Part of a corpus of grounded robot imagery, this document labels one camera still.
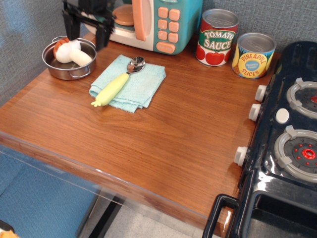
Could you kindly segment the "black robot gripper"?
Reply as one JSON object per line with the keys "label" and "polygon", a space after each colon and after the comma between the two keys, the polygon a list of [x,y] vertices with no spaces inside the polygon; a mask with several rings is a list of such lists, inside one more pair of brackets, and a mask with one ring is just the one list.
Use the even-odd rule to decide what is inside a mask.
{"label": "black robot gripper", "polygon": [[96,50],[102,50],[108,45],[114,29],[114,16],[108,9],[107,0],[63,0],[63,19],[69,40],[80,36],[81,22],[91,20],[92,15],[99,23],[96,26]]}

